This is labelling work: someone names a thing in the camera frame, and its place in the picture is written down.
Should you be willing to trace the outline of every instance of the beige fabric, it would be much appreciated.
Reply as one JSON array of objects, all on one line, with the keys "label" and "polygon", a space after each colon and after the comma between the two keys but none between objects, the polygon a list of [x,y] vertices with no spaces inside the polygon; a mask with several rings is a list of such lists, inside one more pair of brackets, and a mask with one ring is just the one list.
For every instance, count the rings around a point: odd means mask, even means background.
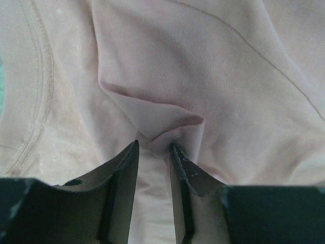
[{"label": "beige fabric", "polygon": [[322,182],[324,13],[321,0],[0,0],[0,170],[62,184],[139,139],[130,243],[175,243],[170,142],[226,184]]}]

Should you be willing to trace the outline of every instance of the stitching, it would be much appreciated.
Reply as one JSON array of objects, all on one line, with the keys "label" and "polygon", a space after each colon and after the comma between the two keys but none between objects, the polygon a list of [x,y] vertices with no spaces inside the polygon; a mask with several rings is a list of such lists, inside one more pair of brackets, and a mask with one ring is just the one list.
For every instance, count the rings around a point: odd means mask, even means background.
[{"label": "stitching", "polygon": [[42,22],[42,19],[41,19],[41,15],[37,9],[37,6],[35,4],[34,1],[31,1],[31,5],[32,5],[32,8],[37,16],[37,21],[39,22],[39,25],[42,29],[42,34],[43,34],[43,38],[46,42],[46,46],[47,46],[47,52],[48,52],[48,55],[49,55],[49,60],[50,60],[50,69],[49,69],[49,97],[46,101],[46,111],[45,111],[45,115],[42,119],[42,122],[41,122],[41,128],[40,128],[40,133],[39,133],[39,136],[38,138],[36,139],[36,142],[34,143],[34,145],[32,146],[31,150],[29,151],[28,155],[26,156],[26,158],[24,159],[24,161],[22,162],[22,164],[15,170],[14,174],[18,174],[19,171],[21,170],[21,168],[25,165],[25,163],[27,162],[27,160],[29,159],[31,153],[35,150],[36,146],[38,145],[40,139],[42,138],[43,136],[43,132],[44,132],[44,124],[45,124],[45,121],[50,113],[50,104],[51,104],[51,100],[52,100],[52,97],[53,97],[53,81],[54,81],[54,62],[53,62],[53,53],[52,53],[52,49],[51,49],[51,45],[49,43],[49,39],[48,39],[48,35],[47,35],[47,32],[46,32],[46,29],[45,29],[45,26],[44,26],[44,23]]},{"label": "stitching", "polygon": [[181,6],[185,6],[194,10],[198,10],[203,14],[209,15],[212,18],[215,18],[216,20],[219,20],[220,22],[222,22],[223,24],[225,24],[226,26],[228,26],[229,28],[231,28],[235,33],[237,33],[242,39],[243,41],[255,52],[257,53],[261,58],[263,58],[267,63],[269,63],[269,65],[271,65],[275,70],[277,70],[282,76],[284,76],[298,91],[300,91],[300,93],[307,99],[307,101],[309,102],[309,104],[316,110],[316,112],[318,113],[318,115],[321,117],[322,120],[325,121],[325,118],[320,114],[320,112],[318,111],[318,109],[315,107],[315,105],[312,104],[312,102],[310,101],[310,99],[307,97],[307,95],[280,69],[278,69],[272,62],[270,62],[268,59],[266,59],[258,50],[256,50],[235,28],[233,28],[231,25],[229,25],[228,23],[226,23],[224,20],[222,20],[221,18],[219,18],[218,16],[212,15],[204,10],[198,9],[196,7],[193,7],[189,4],[185,4],[185,3],[179,3],[176,0],[167,0],[169,2],[172,3],[176,3],[179,4]]},{"label": "stitching", "polygon": [[30,27],[30,24],[27,20],[27,15],[26,15],[26,12],[24,10],[24,8],[22,7],[22,4],[21,2],[19,2],[19,5],[23,11],[23,15],[24,15],[24,20],[25,20],[25,23],[27,24],[27,27],[28,27],[28,31],[29,31],[29,34],[31,36],[31,41],[32,41],[32,48],[33,48],[33,52],[34,52],[34,56],[35,56],[35,60],[36,60],[36,79],[35,79],[35,82],[37,84],[37,88],[35,90],[35,102],[34,102],[34,106],[32,108],[32,112],[31,112],[31,118],[29,120],[29,123],[28,123],[28,130],[27,130],[27,133],[26,133],[26,136],[25,138],[23,139],[23,142],[22,142],[22,145],[19,147],[19,149],[17,150],[17,152],[12,156],[12,158],[10,159],[9,163],[6,165],[5,169],[3,170],[3,173],[6,174],[8,173],[8,168],[11,166],[11,164],[13,163],[13,159],[20,153],[22,153],[27,145],[28,145],[28,142],[26,142],[26,140],[28,139],[28,137],[31,135],[31,131],[32,131],[32,123],[33,123],[33,118],[34,118],[34,115],[35,115],[35,110],[36,110],[36,105],[37,105],[37,96],[38,96],[38,87],[39,87],[39,58],[37,56],[37,49],[36,49],[36,43],[35,43],[35,39],[32,35],[32,32],[31,32],[31,27]]}]

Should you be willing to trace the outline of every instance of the cloth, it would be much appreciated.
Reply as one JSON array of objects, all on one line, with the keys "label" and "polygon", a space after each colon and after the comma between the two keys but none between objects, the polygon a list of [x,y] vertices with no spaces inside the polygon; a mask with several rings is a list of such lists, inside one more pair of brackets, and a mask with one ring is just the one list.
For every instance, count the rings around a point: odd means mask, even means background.
[{"label": "cloth", "polygon": [[0,0],[0,170],[62,184],[138,139],[130,243],[175,243],[171,142],[226,184],[321,184],[324,13],[321,0]]}]

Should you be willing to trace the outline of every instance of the teal surface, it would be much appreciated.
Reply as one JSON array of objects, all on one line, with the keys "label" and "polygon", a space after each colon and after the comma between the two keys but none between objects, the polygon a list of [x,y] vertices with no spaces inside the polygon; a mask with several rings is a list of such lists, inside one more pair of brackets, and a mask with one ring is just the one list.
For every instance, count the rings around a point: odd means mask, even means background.
[{"label": "teal surface", "polygon": [[2,69],[1,57],[0,57],[0,114],[4,106],[4,96],[5,96],[4,71]]}]

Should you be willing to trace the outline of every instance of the black plastic part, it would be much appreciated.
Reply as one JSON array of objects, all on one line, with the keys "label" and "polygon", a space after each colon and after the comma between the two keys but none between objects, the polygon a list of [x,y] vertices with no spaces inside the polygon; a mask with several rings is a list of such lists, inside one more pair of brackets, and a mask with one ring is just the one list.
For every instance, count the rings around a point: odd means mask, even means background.
[{"label": "black plastic part", "polygon": [[325,188],[226,186],[176,145],[170,159],[177,244],[325,243]]},{"label": "black plastic part", "polygon": [[0,179],[0,243],[126,244],[139,144],[63,186]]}]

